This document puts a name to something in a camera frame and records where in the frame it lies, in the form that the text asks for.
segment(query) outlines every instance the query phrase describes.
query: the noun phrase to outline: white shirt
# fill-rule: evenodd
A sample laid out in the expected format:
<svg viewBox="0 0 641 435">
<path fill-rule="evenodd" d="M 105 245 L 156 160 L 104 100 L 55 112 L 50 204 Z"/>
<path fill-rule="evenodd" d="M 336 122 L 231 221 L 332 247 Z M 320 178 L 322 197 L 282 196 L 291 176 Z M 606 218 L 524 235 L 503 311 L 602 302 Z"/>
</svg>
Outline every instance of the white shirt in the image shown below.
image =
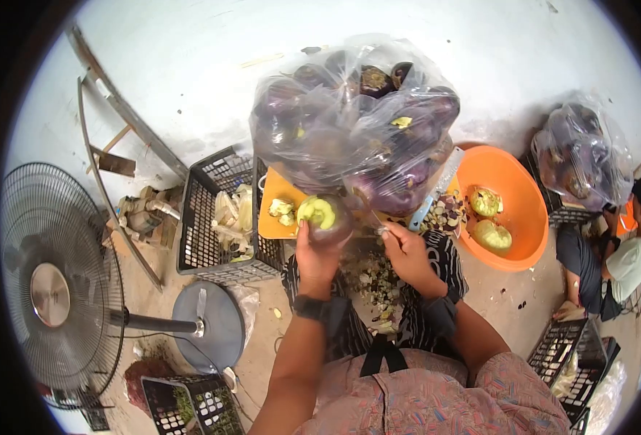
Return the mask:
<svg viewBox="0 0 641 435">
<path fill-rule="evenodd" d="M 613 277 L 613 299 L 621 303 L 641 283 L 641 237 L 622 242 L 618 250 L 606 259 L 606 268 Z"/>
</svg>

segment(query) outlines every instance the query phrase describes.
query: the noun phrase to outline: electric fan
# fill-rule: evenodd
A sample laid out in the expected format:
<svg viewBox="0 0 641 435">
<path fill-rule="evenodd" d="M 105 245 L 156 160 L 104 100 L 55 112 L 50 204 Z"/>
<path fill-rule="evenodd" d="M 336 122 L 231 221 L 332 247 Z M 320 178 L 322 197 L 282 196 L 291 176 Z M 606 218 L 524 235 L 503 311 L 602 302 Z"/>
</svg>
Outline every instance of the electric fan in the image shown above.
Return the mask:
<svg viewBox="0 0 641 435">
<path fill-rule="evenodd" d="M 173 319 L 129 313 L 112 241 L 102 242 L 104 227 L 88 193 L 56 166 L 28 163 L 4 179 L 0 244 L 7 308 L 47 403 L 100 406 L 97 397 L 115 374 L 125 327 L 184 338 L 178 348 L 198 371 L 234 365 L 244 341 L 235 300 L 197 281 L 178 295 Z"/>
</svg>

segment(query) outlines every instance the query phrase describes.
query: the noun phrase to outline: knife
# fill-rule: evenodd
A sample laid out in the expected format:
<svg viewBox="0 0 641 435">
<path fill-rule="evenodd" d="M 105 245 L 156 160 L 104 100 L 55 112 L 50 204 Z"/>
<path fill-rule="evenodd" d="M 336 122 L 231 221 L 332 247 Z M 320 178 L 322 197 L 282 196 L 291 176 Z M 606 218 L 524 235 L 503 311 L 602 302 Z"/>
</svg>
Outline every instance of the knife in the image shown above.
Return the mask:
<svg viewBox="0 0 641 435">
<path fill-rule="evenodd" d="M 369 207 L 367 196 L 364 195 L 360 191 L 360 189 L 357 189 L 356 187 L 352 187 L 352 193 L 355 196 L 358 196 L 361 200 L 361 203 L 364 205 L 364 218 L 366 218 L 369 225 L 371 225 L 376 230 L 376 234 L 381 235 L 385 231 L 388 231 L 388 228 L 386 228 L 381 223 L 381 219 L 378 219 L 376 213 L 373 211 L 373 209 L 371 209 L 371 207 Z"/>
<path fill-rule="evenodd" d="M 444 162 L 441 168 L 439 168 L 439 177 L 437 178 L 437 183 L 432 189 L 432 191 L 424 198 L 424 202 L 420 208 L 412 214 L 410 218 L 410 225 L 408 225 L 408 230 L 418 231 L 419 224 L 424 220 L 424 216 L 429 212 L 429 208 L 432 207 L 432 203 L 435 198 L 441 196 L 446 192 L 447 187 L 451 184 L 451 180 L 454 179 L 455 173 L 460 166 L 460 162 L 463 160 L 463 155 L 465 152 L 459 147 L 454 147 L 454 150 L 451 151 L 451 154 L 448 156 L 447 161 Z"/>
</svg>

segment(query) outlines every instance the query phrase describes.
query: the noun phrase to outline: pink patterned shirt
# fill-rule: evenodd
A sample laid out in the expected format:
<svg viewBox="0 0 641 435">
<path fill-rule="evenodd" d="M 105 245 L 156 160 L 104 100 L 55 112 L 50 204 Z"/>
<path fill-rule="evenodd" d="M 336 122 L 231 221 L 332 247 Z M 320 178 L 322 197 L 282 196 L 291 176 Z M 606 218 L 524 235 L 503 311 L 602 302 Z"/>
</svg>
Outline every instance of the pink patterned shirt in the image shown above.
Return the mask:
<svg viewBox="0 0 641 435">
<path fill-rule="evenodd" d="M 325 368 L 316 413 L 296 434 L 567 434 L 560 402 L 520 356 L 500 353 L 464 387 L 466 368 L 418 349 L 401 349 L 407 370 L 386 362 L 359 378 L 364 356 Z"/>
</svg>

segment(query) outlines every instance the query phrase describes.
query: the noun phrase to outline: orange cutting board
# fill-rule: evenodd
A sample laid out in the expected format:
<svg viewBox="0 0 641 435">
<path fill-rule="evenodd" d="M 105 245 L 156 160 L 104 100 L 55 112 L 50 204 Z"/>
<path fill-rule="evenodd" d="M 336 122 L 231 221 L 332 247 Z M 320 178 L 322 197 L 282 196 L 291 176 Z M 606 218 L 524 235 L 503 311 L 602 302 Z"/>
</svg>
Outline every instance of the orange cutting board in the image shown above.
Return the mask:
<svg viewBox="0 0 641 435">
<path fill-rule="evenodd" d="M 258 234 L 265 239 L 296 239 L 296 224 L 289 227 L 282 225 L 279 218 L 270 216 L 268 209 L 275 198 L 290 200 L 294 202 L 294 216 L 296 216 L 296 210 L 307 196 L 283 179 L 276 170 L 268 168 L 263 200 L 260 203 Z"/>
</svg>

